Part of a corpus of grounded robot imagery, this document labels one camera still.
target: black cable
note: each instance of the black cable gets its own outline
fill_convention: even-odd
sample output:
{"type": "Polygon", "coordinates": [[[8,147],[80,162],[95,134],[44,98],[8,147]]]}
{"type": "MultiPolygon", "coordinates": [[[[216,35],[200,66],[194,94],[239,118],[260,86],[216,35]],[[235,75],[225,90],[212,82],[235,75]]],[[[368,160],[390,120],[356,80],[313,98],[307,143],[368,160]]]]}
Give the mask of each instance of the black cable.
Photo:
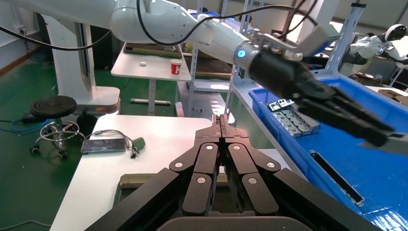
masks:
{"type": "Polygon", "coordinates": [[[306,17],[309,18],[309,14],[310,14],[310,13],[312,12],[312,10],[315,8],[317,2],[318,2],[317,0],[315,0],[315,1],[313,2],[313,5],[310,7],[310,9],[309,9],[309,11],[306,13],[306,15],[304,15],[304,14],[302,13],[302,15],[303,15],[304,17],[302,18],[302,20],[300,20],[300,22],[299,22],[294,28],[288,30],[286,33],[284,33],[283,35],[279,36],[278,38],[281,39],[281,38],[283,38],[284,36],[287,36],[289,33],[291,33],[292,31],[296,30],[296,29],[306,20],[306,17]]]}
{"type": "Polygon", "coordinates": [[[35,52],[33,52],[33,50],[28,47],[28,42],[27,42],[27,41],[24,41],[24,45],[25,45],[26,50],[27,50],[27,57],[28,57],[31,61],[36,62],[36,63],[48,63],[48,61],[37,60],[37,59],[34,57],[35,52]]]}
{"type": "Polygon", "coordinates": [[[96,41],[96,42],[94,42],[94,43],[92,43],[92,44],[90,44],[90,45],[88,45],[88,46],[86,46],[86,47],[67,48],[67,47],[57,47],[57,46],[50,45],[50,44],[48,44],[48,43],[44,43],[44,42],[37,41],[37,40],[35,40],[35,39],[26,37],[26,36],[24,36],[24,35],[20,35],[20,34],[18,34],[18,33],[15,33],[14,31],[11,31],[11,30],[9,30],[9,29],[7,29],[7,28],[4,28],[4,27],[2,27],[2,26],[0,26],[0,31],[3,31],[3,32],[5,32],[5,33],[7,33],[7,34],[9,34],[9,35],[12,35],[12,36],[14,36],[14,37],[17,37],[17,38],[19,38],[19,39],[22,39],[22,40],[25,40],[25,41],[28,41],[28,42],[32,42],[32,43],[34,43],[34,44],[37,44],[37,45],[40,45],[40,46],[43,46],[43,47],[48,47],[48,48],[51,48],[51,49],[60,50],[60,51],[82,51],[82,50],[86,50],[86,49],[92,48],[92,47],[94,47],[94,46],[100,44],[101,42],[103,42],[103,41],[104,41],[105,39],[107,39],[107,38],[111,35],[111,33],[112,33],[112,31],[109,31],[109,32],[106,33],[102,38],[100,38],[98,41],[96,41]]]}
{"type": "MultiPolygon", "coordinates": [[[[293,15],[296,15],[296,14],[297,14],[297,12],[300,10],[300,8],[303,6],[303,4],[304,4],[305,2],[306,2],[306,0],[302,0],[302,1],[299,3],[299,5],[298,5],[298,6],[296,7],[296,9],[293,11],[293,15]]],[[[284,34],[278,36],[278,38],[279,38],[279,39],[286,39],[286,36],[290,33],[289,31],[290,31],[290,28],[288,28],[287,32],[285,32],[284,34]]]]}
{"type": "MultiPolygon", "coordinates": [[[[143,20],[142,20],[142,18],[141,18],[140,0],[136,0],[136,5],[137,5],[137,12],[138,12],[138,19],[139,19],[140,26],[141,26],[143,32],[146,34],[146,36],[147,36],[150,40],[152,40],[153,42],[155,42],[155,43],[157,43],[157,44],[164,45],[164,46],[174,46],[174,45],[177,45],[177,44],[180,44],[180,43],[185,42],[185,41],[188,39],[188,37],[190,37],[190,35],[198,28],[198,26],[200,26],[203,22],[205,22],[205,21],[207,21],[207,20],[211,20],[211,19],[227,19],[227,18],[232,18],[232,17],[238,17],[238,16],[241,16],[241,15],[245,15],[245,14],[249,14],[249,13],[257,12],[257,11],[261,11],[261,10],[266,10],[266,9],[279,9],[279,10],[285,10],[285,11],[295,11],[295,10],[296,10],[296,8],[291,7],[291,6],[268,5],[268,6],[258,7],[258,8],[249,10],[249,11],[245,11],[245,12],[242,12],[242,13],[236,13],[236,14],[233,14],[233,15],[228,15],[228,16],[211,16],[211,17],[207,17],[207,18],[205,18],[205,19],[199,21],[199,22],[191,29],[191,31],[190,31],[189,33],[187,33],[187,35],[186,35],[183,39],[181,39],[181,40],[179,40],[179,41],[177,41],[177,42],[165,43],[165,42],[160,42],[160,41],[156,40],[155,38],[153,38],[153,37],[149,34],[149,32],[147,31],[146,27],[144,26],[143,20]]],[[[318,25],[317,22],[316,22],[313,18],[311,18],[311,17],[309,16],[309,13],[305,13],[304,11],[300,11],[300,10],[299,10],[299,13],[304,16],[304,19],[306,19],[306,18],[309,19],[315,26],[318,25]]]]}
{"type": "Polygon", "coordinates": [[[129,85],[131,79],[132,78],[129,78],[129,80],[127,81],[127,84],[120,90],[121,92],[129,85]]]}

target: white robot head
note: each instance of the white robot head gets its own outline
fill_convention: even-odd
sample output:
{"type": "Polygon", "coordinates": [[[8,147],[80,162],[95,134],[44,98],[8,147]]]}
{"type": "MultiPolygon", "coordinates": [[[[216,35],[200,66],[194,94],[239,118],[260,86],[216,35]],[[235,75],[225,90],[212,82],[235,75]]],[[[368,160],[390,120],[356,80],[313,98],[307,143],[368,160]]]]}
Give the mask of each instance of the white robot head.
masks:
{"type": "Polygon", "coordinates": [[[395,41],[402,39],[407,34],[407,27],[403,24],[391,26],[385,33],[386,41],[395,41]]]}

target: blue led light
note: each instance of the blue led light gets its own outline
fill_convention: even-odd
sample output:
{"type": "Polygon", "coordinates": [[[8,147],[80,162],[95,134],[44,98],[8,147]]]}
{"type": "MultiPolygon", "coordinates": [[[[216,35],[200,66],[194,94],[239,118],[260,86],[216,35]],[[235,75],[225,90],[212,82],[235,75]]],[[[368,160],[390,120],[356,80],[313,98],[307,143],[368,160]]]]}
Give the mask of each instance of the blue led light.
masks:
{"type": "Polygon", "coordinates": [[[244,57],[245,55],[246,55],[245,51],[239,51],[238,52],[238,57],[240,57],[240,58],[244,57]]]}

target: smartphone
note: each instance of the smartphone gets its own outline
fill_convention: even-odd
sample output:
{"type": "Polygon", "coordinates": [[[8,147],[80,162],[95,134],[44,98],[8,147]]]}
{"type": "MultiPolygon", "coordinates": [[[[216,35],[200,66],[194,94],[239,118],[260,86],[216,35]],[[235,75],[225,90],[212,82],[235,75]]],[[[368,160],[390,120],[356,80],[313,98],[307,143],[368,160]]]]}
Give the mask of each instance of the smartphone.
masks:
{"type": "Polygon", "coordinates": [[[126,149],[125,138],[103,139],[103,140],[85,140],[82,144],[82,154],[95,153],[118,153],[126,149]]]}

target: green floor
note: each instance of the green floor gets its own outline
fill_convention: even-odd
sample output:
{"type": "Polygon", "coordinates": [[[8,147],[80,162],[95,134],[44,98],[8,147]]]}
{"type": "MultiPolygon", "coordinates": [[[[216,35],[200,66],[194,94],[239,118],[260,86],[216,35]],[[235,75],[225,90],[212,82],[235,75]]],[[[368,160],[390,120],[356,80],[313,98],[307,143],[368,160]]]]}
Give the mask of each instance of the green floor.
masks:
{"type": "MultiPolygon", "coordinates": [[[[95,71],[98,86],[122,89],[127,78],[113,77],[109,71],[95,71]]],[[[0,77],[0,120],[14,120],[28,112],[30,104],[53,94],[55,69],[51,64],[27,61],[0,77]]],[[[131,98],[148,98],[149,81],[132,79],[121,92],[121,113],[147,115],[146,104],[130,104],[131,98]]],[[[157,81],[156,98],[169,100],[173,106],[157,105],[157,116],[175,116],[175,82],[157,81]]],[[[273,148],[249,113],[242,107],[239,128],[246,129],[256,148],[273,148]]],[[[10,129],[0,122],[0,128],[10,129]]],[[[60,161],[50,143],[42,143],[41,154],[31,155],[38,133],[10,133],[0,130],[0,229],[26,220],[52,224],[71,178],[81,158],[80,141],[67,143],[67,160],[60,161]]],[[[49,228],[27,224],[12,231],[47,231],[49,228]]]]}

